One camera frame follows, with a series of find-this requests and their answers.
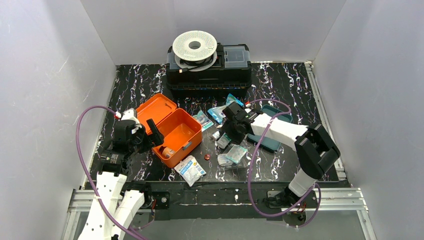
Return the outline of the brown medicine bottle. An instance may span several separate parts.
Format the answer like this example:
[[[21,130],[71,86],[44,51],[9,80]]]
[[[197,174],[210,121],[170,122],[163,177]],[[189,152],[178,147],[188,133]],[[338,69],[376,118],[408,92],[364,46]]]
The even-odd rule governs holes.
[[[175,154],[175,151],[173,149],[171,149],[170,147],[167,147],[167,146],[161,146],[159,148],[159,152],[163,156],[164,159],[169,159]]]

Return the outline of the white medicine bottle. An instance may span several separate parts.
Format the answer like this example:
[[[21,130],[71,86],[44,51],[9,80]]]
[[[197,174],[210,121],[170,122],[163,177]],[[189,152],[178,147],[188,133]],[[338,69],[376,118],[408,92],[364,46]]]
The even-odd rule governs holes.
[[[217,141],[216,146],[220,149],[225,149],[232,140],[228,137],[226,133],[224,133]]]

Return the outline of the small blue capped bottle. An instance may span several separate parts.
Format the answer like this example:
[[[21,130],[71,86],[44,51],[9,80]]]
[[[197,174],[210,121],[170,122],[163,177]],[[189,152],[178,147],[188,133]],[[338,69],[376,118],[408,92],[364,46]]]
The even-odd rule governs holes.
[[[221,134],[219,131],[216,131],[212,134],[212,138],[217,141],[221,137]]]

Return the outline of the orange medicine box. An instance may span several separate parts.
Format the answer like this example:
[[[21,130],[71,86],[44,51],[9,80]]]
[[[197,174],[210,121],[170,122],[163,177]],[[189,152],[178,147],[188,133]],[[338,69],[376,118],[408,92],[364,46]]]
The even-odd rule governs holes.
[[[169,168],[174,168],[202,142],[200,123],[161,93],[155,94],[142,103],[136,112],[147,134],[151,133],[147,125],[148,119],[153,119],[158,130],[163,134],[164,143],[153,147],[152,151]],[[171,148],[175,154],[165,159],[159,152],[161,146]]]

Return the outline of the clear bag with teal packet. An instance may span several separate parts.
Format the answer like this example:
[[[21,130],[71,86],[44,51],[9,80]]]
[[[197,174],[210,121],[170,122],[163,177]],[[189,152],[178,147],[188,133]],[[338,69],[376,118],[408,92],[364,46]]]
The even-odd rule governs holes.
[[[231,143],[222,154],[217,156],[218,165],[225,169],[246,168],[247,153],[248,150],[245,147]]]

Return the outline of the teal divided tray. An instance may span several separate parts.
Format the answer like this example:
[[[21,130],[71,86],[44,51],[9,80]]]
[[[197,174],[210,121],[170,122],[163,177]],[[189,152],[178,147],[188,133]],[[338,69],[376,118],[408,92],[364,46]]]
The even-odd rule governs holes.
[[[263,105],[261,108],[261,111],[264,114],[269,115],[270,117],[281,113],[282,111],[271,106],[271,105]],[[291,116],[291,114],[284,114],[284,115],[279,115],[277,117],[279,120],[284,121],[284,122],[288,122],[288,123],[292,123],[293,122],[293,117]],[[247,134],[247,141],[250,143],[255,143],[257,144],[258,141],[260,140],[260,135],[253,135],[253,134]],[[273,140],[269,137],[264,137],[264,139],[262,140],[260,147],[267,150],[270,153],[275,153],[281,146],[281,143]]]

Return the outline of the white blue medicine sachet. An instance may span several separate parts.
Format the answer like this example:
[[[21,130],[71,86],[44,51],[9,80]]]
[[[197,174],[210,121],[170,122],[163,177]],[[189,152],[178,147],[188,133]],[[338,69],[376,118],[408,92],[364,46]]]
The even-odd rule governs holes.
[[[173,168],[192,187],[201,177],[207,173],[197,159],[189,155]]]

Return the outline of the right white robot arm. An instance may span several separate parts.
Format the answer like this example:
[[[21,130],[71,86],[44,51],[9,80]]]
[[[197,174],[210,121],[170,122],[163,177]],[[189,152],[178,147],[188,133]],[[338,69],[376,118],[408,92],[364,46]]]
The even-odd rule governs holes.
[[[235,144],[240,144],[247,134],[269,138],[291,147],[300,164],[293,180],[278,197],[277,204],[294,204],[324,177],[340,158],[341,152],[325,127],[298,125],[282,121],[261,110],[241,107],[231,103],[222,111],[225,121],[221,131]]]

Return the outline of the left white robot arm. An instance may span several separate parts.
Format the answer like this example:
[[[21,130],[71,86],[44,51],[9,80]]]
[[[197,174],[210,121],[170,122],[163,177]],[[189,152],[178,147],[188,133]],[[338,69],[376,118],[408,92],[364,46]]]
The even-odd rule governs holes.
[[[79,235],[80,240],[122,240],[132,236],[144,239],[130,227],[139,209],[146,207],[155,214],[156,201],[150,183],[145,181],[127,182],[131,156],[148,152],[164,143],[153,119],[142,124],[137,111],[130,108],[123,113],[108,107],[104,110],[117,119],[114,134],[107,147],[99,154],[100,165],[96,180],[93,181],[81,152],[80,128],[84,115],[94,109],[87,108],[77,121],[75,142],[77,154],[87,179],[94,190],[94,197],[88,218]]]

